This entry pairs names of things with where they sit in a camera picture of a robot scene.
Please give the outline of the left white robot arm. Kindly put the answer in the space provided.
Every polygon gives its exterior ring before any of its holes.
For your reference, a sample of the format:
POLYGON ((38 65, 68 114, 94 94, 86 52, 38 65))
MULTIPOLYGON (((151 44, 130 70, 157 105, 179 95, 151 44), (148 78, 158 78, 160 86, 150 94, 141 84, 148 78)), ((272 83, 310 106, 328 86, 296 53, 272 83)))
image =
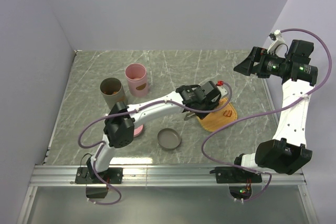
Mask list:
POLYGON ((167 95, 144 103, 126 105, 124 102, 117 102, 110 113, 102 118, 103 139, 97 143, 99 150, 88 158, 86 167, 80 168, 77 174, 93 183, 112 178, 108 169, 114 151, 132 143, 136 128, 178 113, 194 113, 202 120, 217 110, 220 100, 227 94, 226 88, 208 81, 202 86, 182 85, 167 95))

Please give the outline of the metal tongs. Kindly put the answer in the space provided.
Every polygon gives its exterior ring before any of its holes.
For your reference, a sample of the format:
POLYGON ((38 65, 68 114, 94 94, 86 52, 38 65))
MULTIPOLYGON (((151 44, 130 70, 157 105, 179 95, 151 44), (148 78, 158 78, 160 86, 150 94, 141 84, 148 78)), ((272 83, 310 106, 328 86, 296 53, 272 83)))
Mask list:
POLYGON ((190 120, 190 119, 192 119, 192 118, 194 118, 194 117, 196 117, 195 112, 188 112, 188 113, 185 114, 183 120, 184 120, 184 121, 188 121, 188 120, 190 120))

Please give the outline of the pink round lid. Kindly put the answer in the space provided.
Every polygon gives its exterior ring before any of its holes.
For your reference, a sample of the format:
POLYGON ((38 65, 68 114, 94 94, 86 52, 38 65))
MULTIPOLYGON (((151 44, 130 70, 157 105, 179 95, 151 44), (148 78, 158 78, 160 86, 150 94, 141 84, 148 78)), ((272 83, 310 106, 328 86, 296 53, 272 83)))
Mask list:
POLYGON ((137 127, 136 129, 134 129, 134 137, 138 137, 142 131, 143 131, 144 125, 140 125, 139 127, 137 127))

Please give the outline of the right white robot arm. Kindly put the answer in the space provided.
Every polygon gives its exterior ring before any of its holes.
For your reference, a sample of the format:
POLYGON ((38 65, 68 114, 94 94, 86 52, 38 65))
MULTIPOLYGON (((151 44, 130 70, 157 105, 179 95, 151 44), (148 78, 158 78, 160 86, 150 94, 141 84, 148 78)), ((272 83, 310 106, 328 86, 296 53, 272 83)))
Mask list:
POLYGON ((253 47, 248 57, 234 71, 259 78, 278 76, 282 79, 282 109, 276 132, 271 140, 258 145, 255 153, 240 154, 232 168, 238 182, 250 176, 250 169, 269 168, 279 174, 291 175, 312 158, 307 149, 305 127, 311 91, 317 82, 318 69, 310 65, 314 44, 293 40, 285 56, 276 55, 283 39, 275 39, 268 49, 253 47))

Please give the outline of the grey round lid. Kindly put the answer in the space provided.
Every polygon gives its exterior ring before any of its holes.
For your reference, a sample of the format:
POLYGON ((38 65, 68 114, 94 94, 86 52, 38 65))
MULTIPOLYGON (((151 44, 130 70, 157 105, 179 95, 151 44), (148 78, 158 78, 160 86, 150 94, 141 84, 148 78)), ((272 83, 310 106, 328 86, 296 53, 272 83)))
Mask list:
POLYGON ((157 134, 158 144, 165 150, 174 150, 181 144, 178 132, 171 128, 164 128, 157 134))

